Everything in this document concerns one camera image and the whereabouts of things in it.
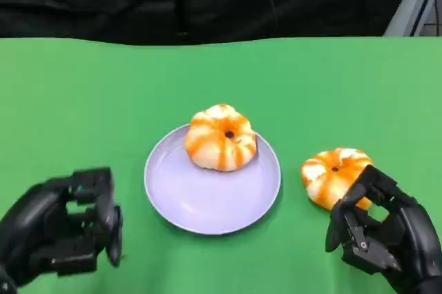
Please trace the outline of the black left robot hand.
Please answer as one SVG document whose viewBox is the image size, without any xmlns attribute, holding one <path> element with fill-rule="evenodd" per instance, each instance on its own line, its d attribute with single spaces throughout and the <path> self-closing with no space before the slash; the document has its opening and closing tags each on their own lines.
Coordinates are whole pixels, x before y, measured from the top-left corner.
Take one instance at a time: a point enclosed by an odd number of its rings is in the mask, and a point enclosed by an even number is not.
<svg viewBox="0 0 442 294">
<path fill-rule="evenodd" d="M 123 215 L 109 167 L 79 170 L 29 188 L 1 219 L 1 292 L 45 273 L 91 273 L 106 252 L 122 260 Z"/>
</svg>

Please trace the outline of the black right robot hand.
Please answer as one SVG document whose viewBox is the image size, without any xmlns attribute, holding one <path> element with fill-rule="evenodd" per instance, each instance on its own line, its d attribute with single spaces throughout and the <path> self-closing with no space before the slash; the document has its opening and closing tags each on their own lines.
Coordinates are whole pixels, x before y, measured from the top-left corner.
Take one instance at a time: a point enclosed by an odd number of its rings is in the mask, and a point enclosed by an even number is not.
<svg viewBox="0 0 442 294">
<path fill-rule="evenodd" d="M 441 243 L 426 209 L 367 165 L 330 212 L 325 250 L 381 274 L 397 293 L 441 292 Z"/>
</svg>

